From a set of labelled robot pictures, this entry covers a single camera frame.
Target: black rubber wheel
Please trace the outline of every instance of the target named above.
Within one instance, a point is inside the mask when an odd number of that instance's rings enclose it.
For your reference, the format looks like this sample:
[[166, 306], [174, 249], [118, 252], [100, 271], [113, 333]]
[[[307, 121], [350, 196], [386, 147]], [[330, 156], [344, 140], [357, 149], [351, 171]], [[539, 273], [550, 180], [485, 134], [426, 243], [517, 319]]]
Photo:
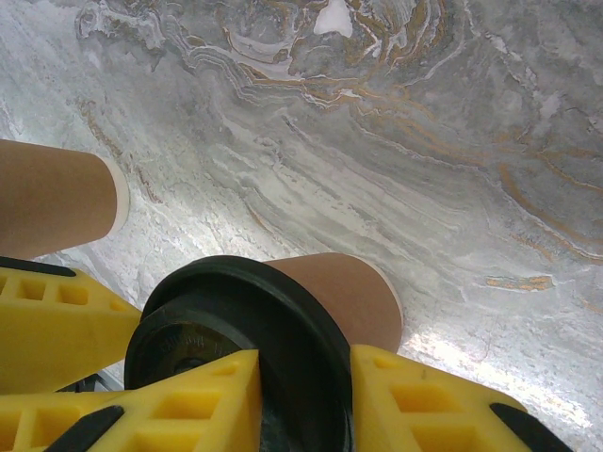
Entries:
[[204, 258], [159, 284], [127, 350], [125, 388], [240, 349], [260, 351], [262, 451], [352, 451], [349, 344], [309, 292], [250, 259]]

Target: cardboard tube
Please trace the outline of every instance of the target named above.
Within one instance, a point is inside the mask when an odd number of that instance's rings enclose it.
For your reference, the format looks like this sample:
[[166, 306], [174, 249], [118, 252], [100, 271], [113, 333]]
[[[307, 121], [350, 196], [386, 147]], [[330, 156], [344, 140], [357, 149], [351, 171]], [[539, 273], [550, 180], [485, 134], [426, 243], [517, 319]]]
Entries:
[[0, 140], [0, 255], [31, 259], [122, 227], [125, 177], [112, 162]]
[[347, 254], [324, 253], [266, 262], [310, 292], [350, 344], [397, 352], [402, 309], [391, 282], [374, 265]]

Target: black plastic part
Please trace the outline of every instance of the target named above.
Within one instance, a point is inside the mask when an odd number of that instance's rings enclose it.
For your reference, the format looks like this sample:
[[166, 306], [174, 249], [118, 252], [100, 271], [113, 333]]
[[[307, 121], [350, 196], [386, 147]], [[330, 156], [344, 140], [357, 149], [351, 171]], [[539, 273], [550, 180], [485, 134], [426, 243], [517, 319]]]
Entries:
[[493, 403], [490, 409], [532, 452], [572, 452], [531, 414], [504, 403]]
[[309, 292], [249, 259], [208, 257], [159, 284], [126, 353], [125, 388], [250, 348], [260, 351], [261, 450], [352, 451], [349, 344]]
[[46, 275], [74, 277], [75, 272], [65, 266], [51, 266], [40, 262], [22, 261], [12, 257], [0, 256], [0, 267], [13, 268], [15, 270], [32, 271], [34, 273], [44, 273]]
[[91, 412], [73, 424], [45, 452], [86, 452], [123, 416], [119, 405]]

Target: yellow plastic part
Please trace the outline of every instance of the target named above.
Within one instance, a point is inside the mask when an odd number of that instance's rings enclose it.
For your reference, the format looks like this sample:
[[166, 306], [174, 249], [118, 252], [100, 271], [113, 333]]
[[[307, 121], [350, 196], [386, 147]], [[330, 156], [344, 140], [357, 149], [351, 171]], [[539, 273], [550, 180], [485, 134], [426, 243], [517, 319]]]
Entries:
[[111, 400], [125, 415], [90, 452], [257, 452], [257, 357], [239, 351]]
[[257, 452], [262, 396], [256, 350], [114, 393], [0, 396], [0, 452], [38, 452], [80, 417], [124, 415], [89, 452]]
[[492, 413], [498, 391], [370, 346], [351, 349], [357, 452], [530, 452]]
[[140, 311], [75, 273], [0, 267], [0, 394], [56, 391], [125, 356]]
[[81, 416], [121, 393], [0, 396], [0, 451], [44, 450]]

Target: stone countertop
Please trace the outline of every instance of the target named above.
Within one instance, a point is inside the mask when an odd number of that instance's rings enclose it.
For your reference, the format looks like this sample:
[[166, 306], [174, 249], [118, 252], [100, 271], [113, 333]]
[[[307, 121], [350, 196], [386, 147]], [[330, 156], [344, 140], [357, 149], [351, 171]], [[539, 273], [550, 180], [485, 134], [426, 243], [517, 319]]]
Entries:
[[4, 0], [0, 137], [128, 177], [126, 226], [47, 262], [141, 306], [206, 255], [362, 256], [400, 354], [603, 450], [602, 10]]

